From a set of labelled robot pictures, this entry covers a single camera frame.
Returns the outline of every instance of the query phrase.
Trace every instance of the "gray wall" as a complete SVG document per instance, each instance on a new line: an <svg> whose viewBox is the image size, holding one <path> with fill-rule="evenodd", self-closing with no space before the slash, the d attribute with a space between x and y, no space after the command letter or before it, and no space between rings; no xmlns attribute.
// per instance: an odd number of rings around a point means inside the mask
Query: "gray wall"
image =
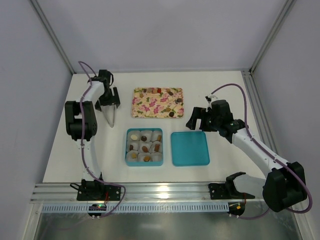
<svg viewBox="0 0 320 240"><path fill-rule="evenodd" d="M27 0L0 2L0 236L21 239L71 74Z"/></svg>
<svg viewBox="0 0 320 240"><path fill-rule="evenodd" d="M320 1L297 1L254 76L280 153L299 161L320 218Z"/></svg>
<svg viewBox="0 0 320 240"><path fill-rule="evenodd" d="M251 67L285 0L39 0L76 71Z"/></svg>

